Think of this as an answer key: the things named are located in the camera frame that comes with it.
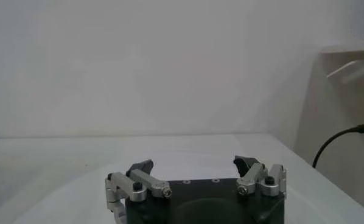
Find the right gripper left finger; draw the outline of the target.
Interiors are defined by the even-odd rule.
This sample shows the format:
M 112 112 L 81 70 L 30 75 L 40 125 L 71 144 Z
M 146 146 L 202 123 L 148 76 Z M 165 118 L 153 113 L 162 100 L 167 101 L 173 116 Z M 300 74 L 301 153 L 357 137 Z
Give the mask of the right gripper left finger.
M 168 181 L 151 176 L 154 163 L 147 159 L 134 163 L 125 172 L 109 173 L 105 178 L 107 209 L 114 215 L 116 224 L 127 223 L 127 212 L 122 200 L 144 202 L 149 195 L 169 199 L 172 190 Z

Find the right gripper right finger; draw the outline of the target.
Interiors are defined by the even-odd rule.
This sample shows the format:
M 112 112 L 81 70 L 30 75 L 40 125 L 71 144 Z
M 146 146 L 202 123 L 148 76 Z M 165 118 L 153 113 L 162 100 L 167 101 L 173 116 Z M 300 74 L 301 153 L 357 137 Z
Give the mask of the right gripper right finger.
M 266 197 L 286 197 L 287 170 L 283 165 L 274 164 L 268 170 L 256 158 L 243 156 L 235 156 L 233 163 L 239 173 L 236 188 L 240 196 L 258 193 Z

